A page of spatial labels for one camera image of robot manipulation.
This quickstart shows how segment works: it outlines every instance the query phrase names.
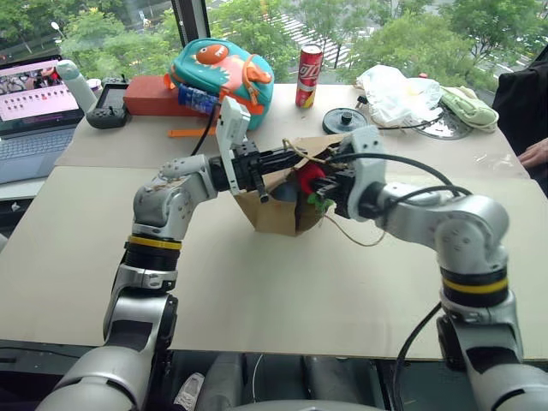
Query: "yellow stripe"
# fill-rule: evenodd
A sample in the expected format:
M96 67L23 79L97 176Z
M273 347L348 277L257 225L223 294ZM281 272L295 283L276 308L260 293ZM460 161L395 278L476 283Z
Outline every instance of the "yellow stripe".
M140 246L149 246L156 248L168 248L169 250L180 250L180 242L170 242L170 241L160 241L153 240L152 238L137 237L135 235L130 235L128 241L132 244L139 244Z
M497 291L500 291L501 289L504 289L505 287L508 287L507 277L495 283L487 284L487 285L462 285L458 283L453 283L452 281L449 281L445 278L443 280L444 280L444 284L450 289L453 289L455 291L460 291L466 294L490 294L490 293L495 293Z

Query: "teal backpack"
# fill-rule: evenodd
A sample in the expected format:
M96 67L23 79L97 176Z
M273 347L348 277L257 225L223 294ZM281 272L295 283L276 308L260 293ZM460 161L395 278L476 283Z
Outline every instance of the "teal backpack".
M196 39L173 61L171 81L219 96L235 98L251 114L249 129L265 118L272 100L274 73L266 60L227 40Z

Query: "window frame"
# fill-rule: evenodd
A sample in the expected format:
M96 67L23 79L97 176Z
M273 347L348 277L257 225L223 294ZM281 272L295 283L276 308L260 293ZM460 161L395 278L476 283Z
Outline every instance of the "window frame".
M205 0L171 0L182 46L211 37Z

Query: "laptop screen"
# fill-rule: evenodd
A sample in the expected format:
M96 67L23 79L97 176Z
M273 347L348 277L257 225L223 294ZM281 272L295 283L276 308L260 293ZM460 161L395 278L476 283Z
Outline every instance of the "laptop screen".
M56 71L59 58L0 67L0 135L82 118L76 100Z

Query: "orange box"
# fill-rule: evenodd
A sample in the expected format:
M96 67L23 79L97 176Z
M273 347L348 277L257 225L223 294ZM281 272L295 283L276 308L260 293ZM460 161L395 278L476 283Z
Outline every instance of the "orange box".
M168 90L161 75L139 75L129 83L123 101L133 116L203 116L207 114L179 105L177 88Z

